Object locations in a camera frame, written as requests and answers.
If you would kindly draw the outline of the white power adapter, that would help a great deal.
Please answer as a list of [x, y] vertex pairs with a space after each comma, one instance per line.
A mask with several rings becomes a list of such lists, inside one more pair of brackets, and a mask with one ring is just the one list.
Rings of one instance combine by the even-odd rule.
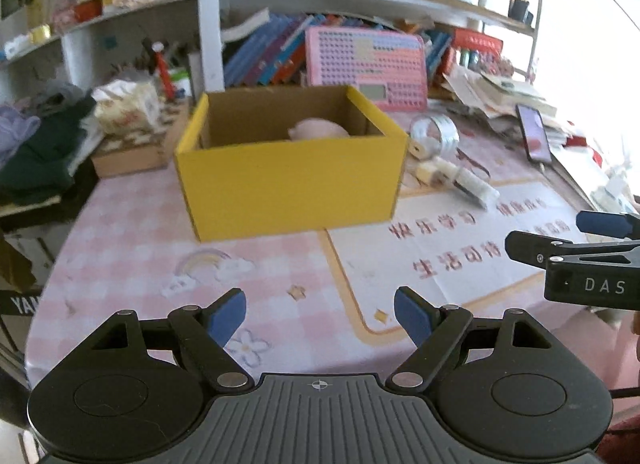
[[445, 174], [442, 172], [442, 167], [435, 161], [425, 161], [416, 165], [414, 176], [427, 187], [445, 184]]

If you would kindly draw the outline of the red dictionary book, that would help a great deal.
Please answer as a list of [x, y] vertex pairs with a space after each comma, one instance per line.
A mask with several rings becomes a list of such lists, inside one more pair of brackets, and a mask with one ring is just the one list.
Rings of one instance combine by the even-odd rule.
[[456, 50], [469, 50], [470, 52], [479, 52], [480, 54], [491, 54], [500, 57], [503, 42], [478, 31], [455, 28], [451, 46]]

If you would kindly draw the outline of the brown cardboard box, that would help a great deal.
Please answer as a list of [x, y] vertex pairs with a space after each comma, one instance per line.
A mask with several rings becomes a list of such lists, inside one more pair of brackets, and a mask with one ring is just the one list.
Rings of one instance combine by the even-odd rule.
[[189, 123], [191, 107], [190, 99], [165, 104], [157, 132], [137, 129], [125, 136], [105, 136], [91, 156], [96, 175], [111, 178], [166, 167]]

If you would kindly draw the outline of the pink learning keyboard tablet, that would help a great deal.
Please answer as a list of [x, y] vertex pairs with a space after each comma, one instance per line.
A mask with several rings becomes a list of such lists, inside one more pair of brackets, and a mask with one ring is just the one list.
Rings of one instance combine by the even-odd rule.
[[388, 111], [422, 111], [427, 104], [425, 44], [420, 36], [352, 27], [306, 31], [310, 86], [352, 86]]

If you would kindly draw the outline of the pink cartoon desk mat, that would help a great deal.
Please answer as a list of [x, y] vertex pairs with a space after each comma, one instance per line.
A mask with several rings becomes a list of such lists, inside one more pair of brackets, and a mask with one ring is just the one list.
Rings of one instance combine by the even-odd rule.
[[29, 380], [39, 382], [108, 316], [133, 309], [163, 317], [205, 306], [239, 287], [247, 317], [228, 343], [250, 371], [388, 373], [411, 345], [393, 315], [395, 290], [435, 304], [500, 316], [522, 307], [608, 385], [634, 354], [620, 321], [549, 304], [542, 274], [511, 262], [514, 229], [577, 239], [576, 202], [521, 147], [472, 123], [461, 147], [473, 171], [500, 192], [483, 211], [457, 191], [412, 186], [391, 223], [296, 235], [201, 243], [168, 167], [103, 180], [73, 225], [40, 299], [26, 344]]

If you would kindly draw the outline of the yellow cardboard box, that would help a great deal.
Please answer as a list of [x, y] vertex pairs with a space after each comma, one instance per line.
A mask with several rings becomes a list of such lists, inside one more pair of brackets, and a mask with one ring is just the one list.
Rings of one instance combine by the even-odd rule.
[[[346, 138], [294, 141], [307, 117]], [[349, 86], [267, 86], [205, 93], [175, 150], [202, 242], [380, 223], [392, 218], [408, 136]]]

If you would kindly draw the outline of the pile of papers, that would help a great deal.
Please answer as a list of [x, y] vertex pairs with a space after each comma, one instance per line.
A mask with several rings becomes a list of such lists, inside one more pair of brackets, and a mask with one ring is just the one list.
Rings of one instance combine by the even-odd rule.
[[533, 108], [546, 117], [556, 116], [556, 107], [525, 82], [495, 74], [478, 73], [458, 65], [454, 65], [451, 72], [444, 75], [444, 80], [459, 102], [480, 110], [489, 119], [515, 116], [518, 105]]

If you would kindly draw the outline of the black smartphone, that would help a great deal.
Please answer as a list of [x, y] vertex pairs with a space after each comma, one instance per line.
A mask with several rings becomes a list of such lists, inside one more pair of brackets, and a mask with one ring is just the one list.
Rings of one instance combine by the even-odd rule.
[[515, 107], [520, 120], [527, 158], [530, 162], [550, 165], [552, 155], [540, 113], [530, 107]]

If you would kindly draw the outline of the pink plush toy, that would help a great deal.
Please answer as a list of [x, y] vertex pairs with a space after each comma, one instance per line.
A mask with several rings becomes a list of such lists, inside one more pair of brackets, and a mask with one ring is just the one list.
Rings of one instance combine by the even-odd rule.
[[307, 117], [288, 130], [288, 137], [294, 141], [348, 136], [349, 132], [343, 126], [320, 117]]

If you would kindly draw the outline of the white bookshelf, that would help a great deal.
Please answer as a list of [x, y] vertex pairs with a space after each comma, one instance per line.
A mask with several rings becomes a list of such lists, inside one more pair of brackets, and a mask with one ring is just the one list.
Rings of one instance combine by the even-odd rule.
[[276, 13], [322, 13], [420, 22], [443, 29], [499, 26], [538, 38], [539, 28], [461, 0], [158, 0], [117, 9], [29, 46], [1, 65], [1, 98], [14, 100], [62, 78], [86, 90], [104, 81], [111, 66], [127, 60], [143, 38], [190, 41], [201, 52], [204, 87], [220, 91], [222, 28], [268, 8]]

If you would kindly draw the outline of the pile of clothes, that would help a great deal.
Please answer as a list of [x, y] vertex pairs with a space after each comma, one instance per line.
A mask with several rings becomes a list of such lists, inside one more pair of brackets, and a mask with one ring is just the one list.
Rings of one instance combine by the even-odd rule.
[[1, 107], [1, 203], [32, 205], [74, 184], [96, 101], [79, 87], [52, 81], [18, 109]]

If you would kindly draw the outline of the clear packing tape roll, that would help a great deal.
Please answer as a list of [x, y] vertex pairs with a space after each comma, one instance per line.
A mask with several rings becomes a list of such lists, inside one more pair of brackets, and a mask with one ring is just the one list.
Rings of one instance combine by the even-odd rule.
[[409, 127], [409, 140], [424, 143], [431, 150], [431, 160], [436, 157], [451, 157], [459, 146], [460, 136], [457, 125], [450, 117], [439, 114], [431, 117], [418, 117]]

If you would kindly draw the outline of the red white toy bottle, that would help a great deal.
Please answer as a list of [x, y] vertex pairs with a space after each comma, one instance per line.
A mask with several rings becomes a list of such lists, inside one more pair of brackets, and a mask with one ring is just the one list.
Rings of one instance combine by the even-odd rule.
[[168, 102], [175, 100], [175, 88], [172, 85], [169, 70], [164, 57], [164, 45], [162, 42], [154, 42], [152, 44], [152, 50], [156, 57], [157, 70], [160, 73], [160, 80], [164, 87], [165, 97]]

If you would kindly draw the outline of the row of blue books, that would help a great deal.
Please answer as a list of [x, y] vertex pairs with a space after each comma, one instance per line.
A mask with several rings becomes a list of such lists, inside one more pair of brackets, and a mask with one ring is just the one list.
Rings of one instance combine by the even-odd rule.
[[325, 21], [322, 14], [272, 14], [247, 38], [224, 49], [224, 87], [268, 85], [305, 43], [306, 30]]

